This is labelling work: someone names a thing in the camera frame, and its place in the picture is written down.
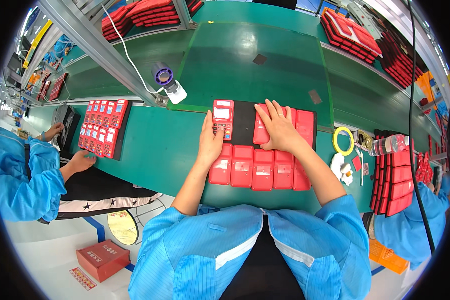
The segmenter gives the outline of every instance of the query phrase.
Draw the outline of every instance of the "plastic water bottle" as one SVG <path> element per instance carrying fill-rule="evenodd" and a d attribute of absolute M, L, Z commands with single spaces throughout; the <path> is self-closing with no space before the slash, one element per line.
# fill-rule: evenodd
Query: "plastic water bottle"
<path fill-rule="evenodd" d="M 403 134 L 394 134 L 389 137 L 379 139 L 372 142 L 372 150 L 370 156 L 377 157 L 380 155 L 397 153 L 404 151 L 409 145 L 409 136 Z"/>

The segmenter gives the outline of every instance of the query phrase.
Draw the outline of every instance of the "black trousers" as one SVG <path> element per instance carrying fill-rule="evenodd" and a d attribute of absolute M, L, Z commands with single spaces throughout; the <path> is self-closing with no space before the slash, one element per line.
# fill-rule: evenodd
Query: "black trousers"
<path fill-rule="evenodd" d="M 72 155 L 60 152 L 60 166 Z M 133 186 L 132 183 L 91 167 L 76 173 L 65 183 L 56 220 L 92 217 L 150 204 L 162 194 Z"/>

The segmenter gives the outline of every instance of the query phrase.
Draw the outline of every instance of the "payment terminal screen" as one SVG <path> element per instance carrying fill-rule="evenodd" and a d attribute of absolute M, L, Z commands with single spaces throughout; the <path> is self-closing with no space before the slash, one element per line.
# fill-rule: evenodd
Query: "payment terminal screen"
<path fill-rule="evenodd" d="M 213 118 L 214 119 L 229 119 L 230 118 L 230 109 L 215 108 L 213 110 Z"/>

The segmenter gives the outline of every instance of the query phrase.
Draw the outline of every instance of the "yellow tape roll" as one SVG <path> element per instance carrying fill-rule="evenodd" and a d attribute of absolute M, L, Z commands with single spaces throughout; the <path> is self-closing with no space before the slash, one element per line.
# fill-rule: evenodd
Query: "yellow tape roll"
<path fill-rule="evenodd" d="M 348 136 L 350 136 L 350 148 L 347 151 L 343 151 L 338 146 L 338 134 L 341 133 L 342 131 L 346 132 L 348 134 Z M 353 140 L 353 134 L 347 127 L 344 127 L 344 126 L 338 127 L 335 130 L 335 132 L 333 133 L 333 147 L 335 148 L 335 151 L 337 153 L 341 153 L 344 157 L 346 157 L 347 155 L 350 155 L 350 153 L 352 153 L 354 143 L 355 142 Z"/>

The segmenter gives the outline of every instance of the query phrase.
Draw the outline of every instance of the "orange bin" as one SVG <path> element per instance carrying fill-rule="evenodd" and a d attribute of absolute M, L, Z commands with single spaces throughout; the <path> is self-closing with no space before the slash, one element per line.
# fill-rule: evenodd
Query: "orange bin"
<path fill-rule="evenodd" d="M 385 268 L 402 275 L 408 268 L 409 261 L 399 257 L 392 249 L 386 248 L 376 239 L 369 239 L 370 259 Z"/>

